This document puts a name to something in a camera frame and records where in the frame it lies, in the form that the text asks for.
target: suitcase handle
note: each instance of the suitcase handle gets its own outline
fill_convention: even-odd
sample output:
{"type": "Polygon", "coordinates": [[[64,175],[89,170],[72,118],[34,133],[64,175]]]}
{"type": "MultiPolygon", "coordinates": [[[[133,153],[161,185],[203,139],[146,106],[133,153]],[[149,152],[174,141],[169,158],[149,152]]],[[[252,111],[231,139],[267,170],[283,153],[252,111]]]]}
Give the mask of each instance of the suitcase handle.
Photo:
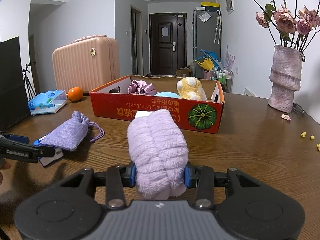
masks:
{"type": "Polygon", "coordinates": [[[87,36],[87,37],[83,37],[83,38],[77,39],[77,40],[71,42],[70,44],[73,44],[73,43],[76,43],[76,42],[79,42],[79,41],[85,41],[85,40],[92,39],[92,38],[98,38],[98,37],[107,37],[107,35],[92,35],[92,36],[87,36]]]}

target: orange fruit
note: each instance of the orange fruit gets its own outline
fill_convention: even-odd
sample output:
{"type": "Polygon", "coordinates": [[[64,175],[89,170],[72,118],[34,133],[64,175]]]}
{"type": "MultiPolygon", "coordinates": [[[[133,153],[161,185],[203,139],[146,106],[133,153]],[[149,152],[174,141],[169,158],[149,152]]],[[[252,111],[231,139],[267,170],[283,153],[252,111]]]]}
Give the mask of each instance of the orange fruit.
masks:
{"type": "Polygon", "coordinates": [[[80,87],[71,88],[68,92],[68,98],[71,102],[77,102],[83,97],[83,92],[80,87]]]}

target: green pumpkin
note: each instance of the green pumpkin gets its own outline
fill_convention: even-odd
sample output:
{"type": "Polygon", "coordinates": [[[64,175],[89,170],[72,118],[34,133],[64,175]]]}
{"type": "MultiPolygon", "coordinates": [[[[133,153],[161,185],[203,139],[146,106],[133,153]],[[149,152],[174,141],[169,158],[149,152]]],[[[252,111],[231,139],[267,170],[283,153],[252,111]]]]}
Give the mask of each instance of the green pumpkin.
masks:
{"type": "Polygon", "coordinates": [[[207,130],[216,123],[217,111],[209,104],[195,105],[189,111],[188,119],[197,130],[207,130]]]}

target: human hand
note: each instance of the human hand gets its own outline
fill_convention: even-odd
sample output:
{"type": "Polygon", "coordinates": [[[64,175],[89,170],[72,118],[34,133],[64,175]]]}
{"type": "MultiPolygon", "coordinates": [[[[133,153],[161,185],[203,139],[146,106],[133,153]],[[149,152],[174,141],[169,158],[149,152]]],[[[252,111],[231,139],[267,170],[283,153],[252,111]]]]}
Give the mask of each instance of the human hand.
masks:
{"type": "MultiPolygon", "coordinates": [[[[0,170],[7,170],[7,169],[10,169],[11,168],[11,163],[9,163],[9,162],[5,162],[4,163],[4,165],[3,165],[3,167],[2,168],[0,168],[0,170]]],[[[1,183],[2,183],[2,180],[3,180],[3,175],[2,175],[2,173],[0,172],[0,185],[1,185],[1,183]]]]}

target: doorway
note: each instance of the doorway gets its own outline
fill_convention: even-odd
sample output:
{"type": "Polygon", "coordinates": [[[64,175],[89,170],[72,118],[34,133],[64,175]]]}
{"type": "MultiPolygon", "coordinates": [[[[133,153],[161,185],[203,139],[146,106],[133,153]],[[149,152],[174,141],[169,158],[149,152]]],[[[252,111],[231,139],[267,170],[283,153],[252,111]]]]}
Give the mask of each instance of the doorway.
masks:
{"type": "Polygon", "coordinates": [[[36,52],[35,52],[35,39],[33,34],[29,36],[29,56],[31,63],[31,74],[33,85],[35,87],[36,95],[40,94],[40,84],[38,79],[37,65],[36,65],[36,52]]]}
{"type": "Polygon", "coordinates": [[[131,6],[132,74],[143,76],[142,13],[131,6]]]}
{"type": "Polygon", "coordinates": [[[187,14],[150,14],[151,75],[172,75],[187,65],[187,14]]]}

